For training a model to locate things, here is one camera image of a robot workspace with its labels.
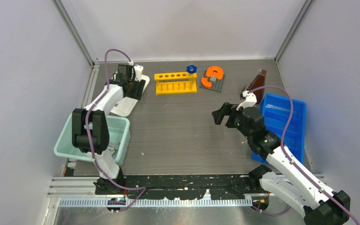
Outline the blue hexagonal nut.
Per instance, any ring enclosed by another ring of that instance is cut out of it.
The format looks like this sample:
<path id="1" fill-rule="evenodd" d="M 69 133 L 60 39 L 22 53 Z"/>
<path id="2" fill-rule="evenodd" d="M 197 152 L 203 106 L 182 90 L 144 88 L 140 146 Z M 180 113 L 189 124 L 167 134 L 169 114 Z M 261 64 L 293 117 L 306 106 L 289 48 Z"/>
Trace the blue hexagonal nut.
<path id="1" fill-rule="evenodd" d="M 189 66 L 187 66 L 186 71 L 189 74 L 194 74 L 197 72 L 197 67 L 195 65 L 189 65 Z"/>

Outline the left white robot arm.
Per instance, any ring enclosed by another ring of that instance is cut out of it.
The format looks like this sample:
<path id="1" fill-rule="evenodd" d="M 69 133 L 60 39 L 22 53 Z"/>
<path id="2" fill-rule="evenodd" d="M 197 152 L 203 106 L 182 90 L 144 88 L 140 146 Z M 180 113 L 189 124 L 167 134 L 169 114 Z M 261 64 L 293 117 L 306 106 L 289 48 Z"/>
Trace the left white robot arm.
<path id="1" fill-rule="evenodd" d="M 100 175 L 95 185 L 114 194 L 120 194 L 126 187 L 122 170 L 108 149 L 110 137 L 106 118 L 116 103 L 134 94 L 134 72 L 132 65 L 119 64 L 114 78 L 107 81 L 97 98 L 72 112 L 72 145 L 81 152 L 91 153 Z"/>

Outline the metal crucible tongs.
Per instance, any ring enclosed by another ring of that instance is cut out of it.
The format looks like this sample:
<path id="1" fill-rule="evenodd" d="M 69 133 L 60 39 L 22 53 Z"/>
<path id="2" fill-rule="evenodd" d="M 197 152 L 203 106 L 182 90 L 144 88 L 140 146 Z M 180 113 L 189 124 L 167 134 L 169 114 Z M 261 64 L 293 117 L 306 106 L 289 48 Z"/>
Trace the metal crucible tongs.
<path id="1" fill-rule="evenodd" d="M 126 154 L 126 151 L 124 151 L 124 148 L 122 147 L 122 143 L 121 141 L 119 141 L 118 143 L 113 143 L 110 142 L 108 144 L 108 150 L 110 151 L 110 154 L 113 155 L 118 155 L 119 153 L 122 155 Z"/>

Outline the thin glass rod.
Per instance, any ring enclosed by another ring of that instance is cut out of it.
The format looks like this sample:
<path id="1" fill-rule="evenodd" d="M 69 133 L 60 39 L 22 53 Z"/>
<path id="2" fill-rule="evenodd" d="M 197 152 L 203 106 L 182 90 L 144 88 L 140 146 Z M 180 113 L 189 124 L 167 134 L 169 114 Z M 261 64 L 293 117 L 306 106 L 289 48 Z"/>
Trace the thin glass rod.
<path id="1" fill-rule="evenodd" d="M 195 74 L 189 74 L 190 75 L 190 89 L 194 89 L 194 81 L 195 81 Z"/>

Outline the white plastic lid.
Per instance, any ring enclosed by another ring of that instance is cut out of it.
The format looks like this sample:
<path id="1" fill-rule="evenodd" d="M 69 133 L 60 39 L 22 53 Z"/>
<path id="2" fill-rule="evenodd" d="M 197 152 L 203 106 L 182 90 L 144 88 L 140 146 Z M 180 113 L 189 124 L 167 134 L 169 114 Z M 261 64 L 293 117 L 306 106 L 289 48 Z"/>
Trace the white plastic lid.
<path id="1" fill-rule="evenodd" d="M 110 111 L 110 113 L 113 113 L 120 117 L 127 117 L 131 114 L 134 107 L 138 103 L 137 99 L 125 97 L 121 99 Z"/>

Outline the glass stirring rod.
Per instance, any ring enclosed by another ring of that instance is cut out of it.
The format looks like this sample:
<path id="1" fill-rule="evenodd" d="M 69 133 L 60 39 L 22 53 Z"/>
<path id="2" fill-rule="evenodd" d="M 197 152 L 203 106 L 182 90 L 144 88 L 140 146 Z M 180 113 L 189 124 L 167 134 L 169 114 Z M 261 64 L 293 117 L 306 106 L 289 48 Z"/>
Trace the glass stirring rod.
<path id="1" fill-rule="evenodd" d="M 281 110 L 281 111 L 290 111 L 290 107 L 280 107 L 276 105 L 267 105 L 266 108 L 273 109 L 273 110 Z"/>

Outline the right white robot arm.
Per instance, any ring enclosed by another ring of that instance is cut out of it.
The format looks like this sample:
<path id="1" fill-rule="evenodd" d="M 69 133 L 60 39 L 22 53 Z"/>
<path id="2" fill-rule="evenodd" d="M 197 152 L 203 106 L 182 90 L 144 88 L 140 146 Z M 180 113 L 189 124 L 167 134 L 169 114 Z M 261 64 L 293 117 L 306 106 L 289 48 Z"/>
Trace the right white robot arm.
<path id="1" fill-rule="evenodd" d="M 240 131 L 250 149 L 287 179 L 283 180 L 269 167 L 261 165 L 248 174 L 251 190 L 273 193 L 296 210 L 307 225 L 343 225 L 349 221 L 349 195 L 325 185 L 292 155 L 287 146 L 282 146 L 281 139 L 266 128 L 259 109 L 225 102 L 212 112 L 212 116 L 216 125 L 228 116 L 225 126 Z"/>

